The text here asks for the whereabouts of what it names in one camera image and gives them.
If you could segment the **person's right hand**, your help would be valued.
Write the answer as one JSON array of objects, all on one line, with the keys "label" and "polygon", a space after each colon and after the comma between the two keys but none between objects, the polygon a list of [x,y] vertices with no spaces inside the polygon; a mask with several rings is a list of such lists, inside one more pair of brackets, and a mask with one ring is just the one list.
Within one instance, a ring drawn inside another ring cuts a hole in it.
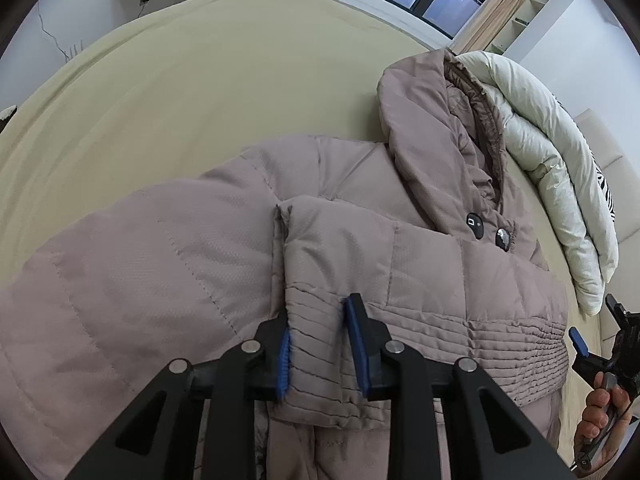
[{"label": "person's right hand", "polygon": [[611,406],[616,408],[620,418],[608,435],[600,455],[591,462],[592,467],[586,471],[578,470],[579,478],[601,477],[602,472],[610,469],[610,463],[618,454],[631,421],[628,393],[620,386],[614,386],[611,390],[605,389],[602,387],[602,382],[603,374],[598,373],[594,378],[593,390],[586,396],[586,407],[582,411],[582,419],[576,427],[574,450],[579,451],[585,443],[600,436],[600,432],[608,424],[608,409]]}]

